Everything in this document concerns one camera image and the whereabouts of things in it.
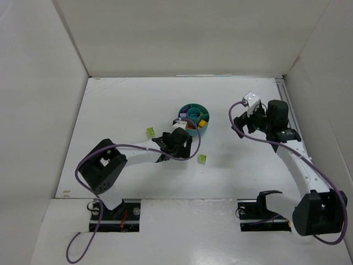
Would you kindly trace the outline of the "lime green lego brick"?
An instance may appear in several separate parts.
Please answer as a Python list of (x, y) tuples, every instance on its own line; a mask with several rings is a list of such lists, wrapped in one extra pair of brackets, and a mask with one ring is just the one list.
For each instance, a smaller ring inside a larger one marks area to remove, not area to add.
[(147, 128), (146, 132), (148, 137), (155, 137), (155, 132), (153, 127)]

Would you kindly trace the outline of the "yellow orange lego brick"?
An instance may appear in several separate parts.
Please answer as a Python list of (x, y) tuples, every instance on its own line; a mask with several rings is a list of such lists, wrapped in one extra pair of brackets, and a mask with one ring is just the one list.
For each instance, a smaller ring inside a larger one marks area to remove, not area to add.
[(198, 128), (203, 128), (207, 125), (207, 122), (205, 120), (200, 120), (199, 124), (198, 124)]

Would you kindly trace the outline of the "teal flower lego piece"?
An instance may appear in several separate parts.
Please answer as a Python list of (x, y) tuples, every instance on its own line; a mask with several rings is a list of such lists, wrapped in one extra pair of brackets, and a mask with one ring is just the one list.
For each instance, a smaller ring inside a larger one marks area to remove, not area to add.
[(201, 112), (198, 108), (190, 108), (187, 112), (187, 115), (192, 119), (197, 119), (200, 117)]

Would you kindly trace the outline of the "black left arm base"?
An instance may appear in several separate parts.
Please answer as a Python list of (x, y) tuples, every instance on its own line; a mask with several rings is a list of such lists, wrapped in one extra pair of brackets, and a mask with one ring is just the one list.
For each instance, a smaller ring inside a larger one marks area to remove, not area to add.
[[(93, 200), (87, 204), (90, 212), (89, 231), (94, 232), (100, 217), (100, 204)], [(111, 211), (103, 206), (103, 217), (97, 232), (139, 232), (141, 200), (125, 200), (117, 211)]]

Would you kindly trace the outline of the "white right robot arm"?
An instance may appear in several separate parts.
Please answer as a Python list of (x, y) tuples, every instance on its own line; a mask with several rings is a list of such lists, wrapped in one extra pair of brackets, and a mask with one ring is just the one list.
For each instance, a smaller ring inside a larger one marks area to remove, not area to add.
[(232, 129), (240, 138), (251, 139), (251, 133), (261, 131), (266, 135), (264, 143), (271, 145), (284, 162), (299, 190), (301, 200), (289, 210), (293, 225), (301, 236), (339, 234), (330, 245), (341, 242), (347, 232), (347, 197), (309, 159), (299, 133), (289, 126), (289, 107), (285, 101), (271, 100), (263, 108), (255, 95), (233, 104), (247, 110), (236, 118), (229, 117)]

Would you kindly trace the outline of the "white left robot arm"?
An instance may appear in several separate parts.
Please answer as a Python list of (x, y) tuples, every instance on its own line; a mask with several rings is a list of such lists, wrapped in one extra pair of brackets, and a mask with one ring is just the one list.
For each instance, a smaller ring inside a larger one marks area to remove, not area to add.
[(118, 145), (110, 139), (104, 139), (79, 163), (76, 171), (111, 214), (118, 214), (123, 210), (125, 202), (115, 182), (125, 167), (187, 160), (190, 158), (191, 144), (192, 137), (182, 128), (165, 132), (160, 137), (137, 145)]

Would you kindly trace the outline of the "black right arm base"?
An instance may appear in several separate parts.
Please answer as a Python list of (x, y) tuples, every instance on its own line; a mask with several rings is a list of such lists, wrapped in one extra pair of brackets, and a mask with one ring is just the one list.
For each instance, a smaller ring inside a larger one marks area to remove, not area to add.
[(286, 231), (291, 232), (291, 224), (282, 215), (267, 208), (266, 197), (282, 194), (279, 190), (266, 190), (256, 199), (238, 199), (236, 217), (240, 221), (241, 232)]

